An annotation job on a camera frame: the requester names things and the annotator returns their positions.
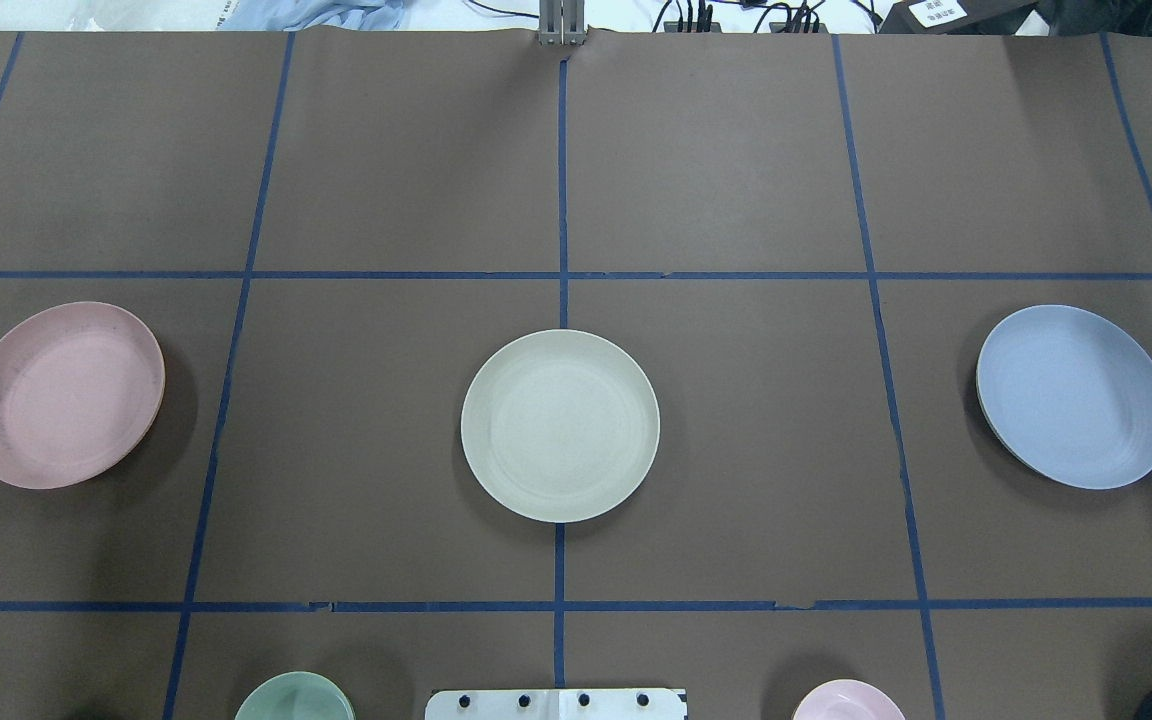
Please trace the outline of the blue plate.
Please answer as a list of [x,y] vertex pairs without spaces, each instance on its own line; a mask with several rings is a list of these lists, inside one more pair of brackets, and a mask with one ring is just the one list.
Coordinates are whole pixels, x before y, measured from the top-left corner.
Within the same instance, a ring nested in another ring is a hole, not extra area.
[[1152,473],[1152,357],[1082,306],[1024,306],[975,361],[975,396],[996,441],[1071,488],[1124,488]]

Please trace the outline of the pink plate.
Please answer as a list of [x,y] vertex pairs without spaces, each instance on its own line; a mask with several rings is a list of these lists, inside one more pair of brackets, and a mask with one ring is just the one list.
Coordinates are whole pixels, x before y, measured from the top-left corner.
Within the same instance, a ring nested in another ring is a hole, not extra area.
[[113,304],[47,306],[0,338],[0,482],[67,488],[114,468],[162,406],[156,333]]

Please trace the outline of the beige plate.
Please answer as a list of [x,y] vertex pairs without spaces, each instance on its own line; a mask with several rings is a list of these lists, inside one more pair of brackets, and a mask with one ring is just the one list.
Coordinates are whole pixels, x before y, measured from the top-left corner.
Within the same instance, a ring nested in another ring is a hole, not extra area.
[[539,331],[500,347],[460,414],[468,468],[522,518],[577,523],[634,495],[660,442],[653,384],[598,334]]

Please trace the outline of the pink bowl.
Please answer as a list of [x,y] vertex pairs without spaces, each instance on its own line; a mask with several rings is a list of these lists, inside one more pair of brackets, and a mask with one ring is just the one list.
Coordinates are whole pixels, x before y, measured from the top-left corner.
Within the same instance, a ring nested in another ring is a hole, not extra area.
[[905,719],[887,694],[856,679],[836,679],[809,691],[791,719]]

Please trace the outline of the green bowl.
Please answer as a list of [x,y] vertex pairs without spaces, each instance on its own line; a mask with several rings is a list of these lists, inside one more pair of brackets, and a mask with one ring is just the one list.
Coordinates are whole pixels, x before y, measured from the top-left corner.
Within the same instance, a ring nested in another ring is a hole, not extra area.
[[332,680],[291,670],[266,679],[247,694],[234,719],[356,719],[356,714]]

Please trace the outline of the blue cloth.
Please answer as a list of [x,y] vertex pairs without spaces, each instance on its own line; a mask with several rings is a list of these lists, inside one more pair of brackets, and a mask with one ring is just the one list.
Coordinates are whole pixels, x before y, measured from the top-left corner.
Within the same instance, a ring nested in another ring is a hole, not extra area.
[[391,31],[404,17],[406,1],[237,1],[221,31],[296,32],[310,26]]

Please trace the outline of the aluminium frame post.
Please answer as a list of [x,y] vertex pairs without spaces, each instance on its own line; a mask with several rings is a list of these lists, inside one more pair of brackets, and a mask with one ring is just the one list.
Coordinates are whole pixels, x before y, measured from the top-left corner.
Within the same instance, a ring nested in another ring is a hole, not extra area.
[[540,0],[538,41],[541,46],[579,46],[588,37],[584,0]]

